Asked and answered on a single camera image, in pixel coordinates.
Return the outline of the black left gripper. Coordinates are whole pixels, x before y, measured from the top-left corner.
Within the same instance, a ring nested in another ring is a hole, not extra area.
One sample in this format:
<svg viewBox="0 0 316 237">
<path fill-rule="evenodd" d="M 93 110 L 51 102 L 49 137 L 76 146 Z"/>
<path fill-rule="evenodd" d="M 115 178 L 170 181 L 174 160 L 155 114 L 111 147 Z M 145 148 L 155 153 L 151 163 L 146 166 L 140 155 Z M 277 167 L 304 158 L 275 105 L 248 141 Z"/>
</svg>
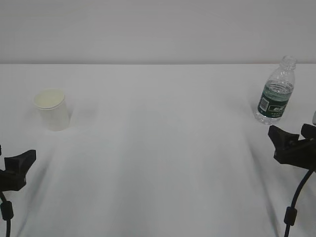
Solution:
<svg viewBox="0 0 316 237">
<path fill-rule="evenodd" d="M 36 161 L 36 150 L 4 158 L 5 170 L 0 171 L 0 191 L 19 191 L 26 185 L 26 174 Z"/>
</svg>

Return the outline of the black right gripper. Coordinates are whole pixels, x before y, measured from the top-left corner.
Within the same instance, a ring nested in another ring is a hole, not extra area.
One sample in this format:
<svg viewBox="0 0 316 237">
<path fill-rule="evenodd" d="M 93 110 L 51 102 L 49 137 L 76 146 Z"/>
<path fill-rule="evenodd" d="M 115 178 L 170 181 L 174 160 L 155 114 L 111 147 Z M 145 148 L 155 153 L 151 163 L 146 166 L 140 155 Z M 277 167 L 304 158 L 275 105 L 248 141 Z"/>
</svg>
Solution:
<svg viewBox="0 0 316 237">
<path fill-rule="evenodd" d="M 299 134 L 286 132 L 275 125 L 269 127 L 268 136 L 274 147 L 274 159 L 280 164 L 288 164 L 307 170 L 316 169 L 316 126 L 303 124 L 303 140 Z"/>
</svg>

